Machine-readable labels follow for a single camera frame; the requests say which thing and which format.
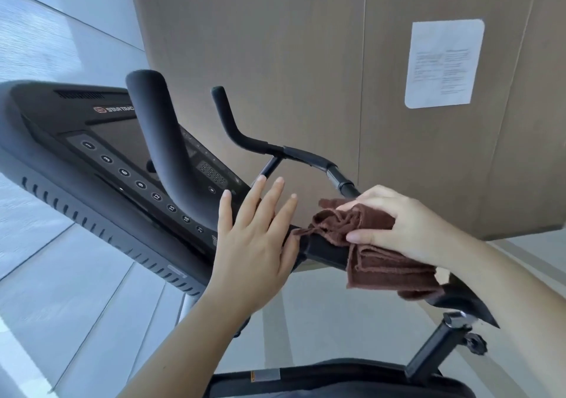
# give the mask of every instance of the display screen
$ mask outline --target display screen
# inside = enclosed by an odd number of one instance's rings
[[[148,161],[151,157],[145,145],[142,128],[137,119],[96,124],[91,126],[91,129],[97,136],[108,142],[141,170],[149,173],[154,179],[159,180],[157,173],[153,171],[152,167],[148,167]],[[196,151],[188,146],[187,151],[189,157],[193,157],[196,154]]]
[[[209,163],[201,161],[196,168],[204,174],[207,178],[213,181],[217,186],[225,190],[228,187],[228,181],[224,176],[218,173]]]

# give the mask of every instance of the person's left arm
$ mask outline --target person's left arm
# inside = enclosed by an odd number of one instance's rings
[[[279,178],[259,203],[260,176],[232,223],[231,194],[220,201],[218,246],[210,283],[188,315],[147,360],[118,398],[201,398],[238,328],[285,284],[298,253],[290,236],[297,207],[292,195],[279,213]]]

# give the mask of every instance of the towel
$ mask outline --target towel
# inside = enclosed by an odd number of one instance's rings
[[[364,204],[356,204],[348,211],[336,210],[348,201],[350,200],[322,199],[319,201],[322,210],[312,218],[311,225],[295,230],[294,234],[320,234],[335,246],[349,246],[346,267],[348,288],[396,290],[401,298],[408,301],[443,293],[435,278],[436,267],[407,258],[399,252],[346,241],[346,235],[350,231],[390,230],[395,224],[391,215]]]

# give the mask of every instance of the seat post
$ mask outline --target seat post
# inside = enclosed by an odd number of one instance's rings
[[[444,313],[440,325],[405,367],[409,383],[425,384],[450,352],[462,344],[476,320],[474,316],[461,311]]]

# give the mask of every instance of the forearm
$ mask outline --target forearm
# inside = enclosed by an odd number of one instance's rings
[[[566,389],[566,300],[523,266],[469,236],[448,266],[489,307],[553,396]]]
[[[118,398],[201,398],[244,320],[205,293]]]

